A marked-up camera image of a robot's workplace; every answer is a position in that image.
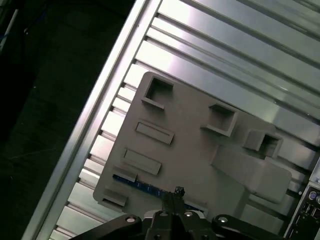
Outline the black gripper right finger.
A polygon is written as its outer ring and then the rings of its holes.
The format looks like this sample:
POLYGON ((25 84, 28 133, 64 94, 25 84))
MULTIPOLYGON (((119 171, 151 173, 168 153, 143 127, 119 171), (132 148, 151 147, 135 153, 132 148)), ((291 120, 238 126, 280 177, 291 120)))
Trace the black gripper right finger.
POLYGON ((174 216, 181 224, 178 235, 188 240, 283 240, 282 236, 268 232, 231 215, 220 214, 207 220, 195 211, 186 208, 185 190, 177 186, 174 190, 174 216))

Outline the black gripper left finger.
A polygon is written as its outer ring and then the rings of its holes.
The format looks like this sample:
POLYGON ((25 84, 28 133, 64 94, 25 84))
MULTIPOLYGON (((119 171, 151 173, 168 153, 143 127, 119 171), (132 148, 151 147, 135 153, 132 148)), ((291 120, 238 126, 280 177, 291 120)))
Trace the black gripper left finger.
POLYGON ((167 192, 162 198, 162 209, 151 218, 124 214, 75 237, 74 240, 170 240, 175 216, 176 192, 167 192))

